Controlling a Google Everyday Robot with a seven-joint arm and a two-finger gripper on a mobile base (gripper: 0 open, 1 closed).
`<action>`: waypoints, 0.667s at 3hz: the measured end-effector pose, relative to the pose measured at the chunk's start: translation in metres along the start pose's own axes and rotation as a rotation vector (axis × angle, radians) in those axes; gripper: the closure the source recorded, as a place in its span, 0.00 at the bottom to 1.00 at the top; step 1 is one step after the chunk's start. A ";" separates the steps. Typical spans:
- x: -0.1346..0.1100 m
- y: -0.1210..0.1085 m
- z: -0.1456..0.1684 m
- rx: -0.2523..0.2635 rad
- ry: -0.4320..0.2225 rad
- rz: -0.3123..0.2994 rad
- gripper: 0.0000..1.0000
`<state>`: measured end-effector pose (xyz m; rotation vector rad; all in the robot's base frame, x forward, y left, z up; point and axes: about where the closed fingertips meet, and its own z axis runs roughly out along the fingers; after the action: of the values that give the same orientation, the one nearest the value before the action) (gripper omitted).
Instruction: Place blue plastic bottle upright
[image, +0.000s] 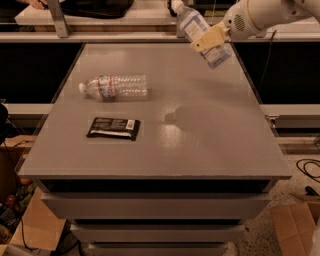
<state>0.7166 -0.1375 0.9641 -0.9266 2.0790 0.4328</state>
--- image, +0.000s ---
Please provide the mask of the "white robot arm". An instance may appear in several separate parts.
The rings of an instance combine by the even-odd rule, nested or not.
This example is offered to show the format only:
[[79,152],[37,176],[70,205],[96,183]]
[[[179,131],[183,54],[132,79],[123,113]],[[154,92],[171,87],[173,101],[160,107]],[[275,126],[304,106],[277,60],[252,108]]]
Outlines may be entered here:
[[226,40],[244,40],[279,25],[313,17],[320,22],[320,0],[239,0],[223,20],[191,43],[201,52]]

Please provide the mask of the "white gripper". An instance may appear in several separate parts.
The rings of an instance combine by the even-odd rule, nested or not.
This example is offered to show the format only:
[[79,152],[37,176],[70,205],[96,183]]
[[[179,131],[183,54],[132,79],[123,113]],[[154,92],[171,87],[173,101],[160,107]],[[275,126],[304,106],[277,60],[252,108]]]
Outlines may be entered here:
[[239,0],[231,6],[223,23],[205,27],[195,25],[191,33],[192,48],[202,52],[222,45],[229,37],[231,40],[244,40],[258,33],[249,15],[249,0]]

